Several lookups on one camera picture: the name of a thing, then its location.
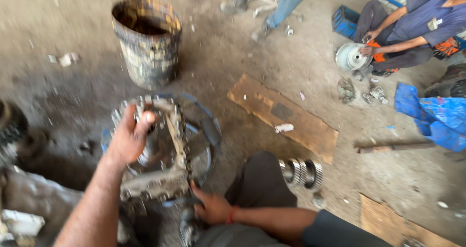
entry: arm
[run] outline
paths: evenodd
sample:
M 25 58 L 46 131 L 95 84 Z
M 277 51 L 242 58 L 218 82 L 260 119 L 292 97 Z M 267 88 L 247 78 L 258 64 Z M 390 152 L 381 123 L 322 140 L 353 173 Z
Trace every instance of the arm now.
M 117 246 L 120 184 L 126 164 L 134 162 L 145 146 L 155 115 L 145 112 L 136 124 L 135 106 L 128 106 L 83 198 L 63 226 L 55 247 Z
M 395 23 L 399 18 L 405 16 L 406 13 L 408 13 L 406 6 L 395 10 L 390 15 L 388 15 L 388 17 L 382 22 L 382 24 L 380 24 L 379 28 L 377 28 L 374 31 L 367 32 L 363 41 L 366 43 L 371 40 L 374 40 L 382 32 L 382 30 L 386 29 L 388 26 Z
M 210 225 L 223 224 L 233 211 L 232 221 L 258 227 L 278 240 L 300 246 L 304 229 L 312 224 L 317 213 L 299 208 L 233 209 L 222 196 L 208 194 L 191 183 L 194 195 L 204 206 L 195 205 L 196 215 Z
M 359 49 L 359 53 L 363 54 L 364 56 L 373 56 L 378 53 L 393 53 L 393 52 L 400 52 L 407 49 L 419 47 L 422 45 L 427 44 L 427 41 L 424 39 L 423 36 L 417 37 L 415 39 L 400 42 L 397 44 L 384 46 L 384 47 L 364 47 Z

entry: concrete floor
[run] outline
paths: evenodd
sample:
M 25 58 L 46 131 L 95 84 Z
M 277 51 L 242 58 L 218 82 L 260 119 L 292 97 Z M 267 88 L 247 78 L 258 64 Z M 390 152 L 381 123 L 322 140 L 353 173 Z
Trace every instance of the concrete floor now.
M 79 156 L 78 144 L 98 143 L 102 128 L 112 126 L 111 109 L 123 99 L 147 93 L 131 82 L 120 57 L 111 26 L 115 1 L 58 0 L 56 6 L 54 0 L 0 0 L 0 95 L 15 100 L 31 125 L 49 130 L 56 141 L 46 156 L 23 167 L 73 189 L 85 188 L 101 154 L 97 146 L 94 156 Z M 363 193 L 466 246 L 466 163 L 453 163 L 443 156 L 448 151 L 443 148 L 354 153 L 355 144 L 371 144 L 371 138 L 379 143 L 423 141 L 413 120 L 395 112 L 395 89 L 403 82 L 422 90 L 446 70 L 444 63 L 433 59 L 382 79 L 379 85 L 386 90 L 388 105 L 367 105 L 360 98 L 341 104 L 336 85 L 342 76 L 350 75 L 335 65 L 334 53 L 348 40 L 332 33 L 331 15 L 341 4 L 360 12 L 369 0 L 304 0 L 298 7 L 304 21 L 289 18 L 294 35 L 287 37 L 281 27 L 263 44 L 255 44 L 250 35 L 265 16 L 252 19 L 251 10 L 233 17 L 218 11 L 221 0 L 162 1 L 181 15 L 184 32 L 180 74 L 160 92 L 193 94 L 222 127 L 223 153 L 208 184 L 210 190 L 224 192 L 243 159 L 258 150 L 271 150 L 283 158 L 318 160 L 227 99 L 228 90 L 242 73 L 248 73 L 340 132 L 333 165 L 323 163 L 326 209 L 360 225 L 358 198 Z M 195 32 L 190 30 L 189 16 Z M 48 54 L 67 52 L 78 52 L 81 62 L 62 68 L 47 60 Z M 354 83 L 358 96 L 369 89 L 367 81 Z M 389 125 L 395 126 L 396 133 L 386 128 Z M 310 193 L 294 192 L 300 196 L 300 206 L 315 209 Z M 450 208 L 440 209 L 439 200 Z M 175 229 L 176 222 L 167 228 Z M 176 235 L 164 236 L 161 245 L 177 246 Z

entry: oil bucket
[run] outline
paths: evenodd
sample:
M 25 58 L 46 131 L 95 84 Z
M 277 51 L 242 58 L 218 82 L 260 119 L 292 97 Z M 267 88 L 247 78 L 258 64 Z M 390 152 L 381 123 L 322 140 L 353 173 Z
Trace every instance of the oil bucket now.
M 123 0 L 112 9 L 131 80 L 153 90 L 175 78 L 181 18 L 173 7 L 157 0 Z

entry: blue tarp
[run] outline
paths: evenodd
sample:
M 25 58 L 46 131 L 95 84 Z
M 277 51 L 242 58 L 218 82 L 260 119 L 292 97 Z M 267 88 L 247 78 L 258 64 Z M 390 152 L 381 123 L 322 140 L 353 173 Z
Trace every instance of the blue tarp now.
M 419 98 L 414 86 L 400 83 L 395 109 L 414 119 L 422 135 L 436 144 L 460 152 L 466 149 L 466 99 Z

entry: man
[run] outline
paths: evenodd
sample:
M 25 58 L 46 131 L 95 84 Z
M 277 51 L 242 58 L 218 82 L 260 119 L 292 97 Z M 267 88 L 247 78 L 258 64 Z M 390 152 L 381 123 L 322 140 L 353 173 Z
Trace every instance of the man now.
M 381 47 L 364 47 L 364 56 L 386 53 L 385 61 L 375 62 L 363 72 L 384 76 L 394 69 L 426 63 L 433 57 L 431 47 L 466 30 L 466 0 L 407 0 L 392 14 L 378 1 L 370 1 L 358 21 L 354 41 L 375 40 Z
M 115 247 L 119 188 L 126 164 L 142 152 L 155 115 L 145 112 L 136 124 L 129 106 L 102 156 L 83 198 L 59 234 L 55 247 Z M 327 211 L 296 208 L 277 158 L 260 152 L 247 160 L 225 197 L 208 194 L 191 183 L 196 215 L 210 227 L 196 247 L 389 247 L 390 245 Z M 182 215 L 183 242 L 190 246 L 193 227 Z
M 291 12 L 301 3 L 302 0 L 280 0 L 277 9 L 268 16 L 259 29 L 253 32 L 252 38 L 255 41 L 263 40 L 271 29 L 278 28 L 280 24 L 288 18 Z M 222 2 L 220 10 L 224 13 L 236 14 L 246 11 L 248 0 L 232 0 Z

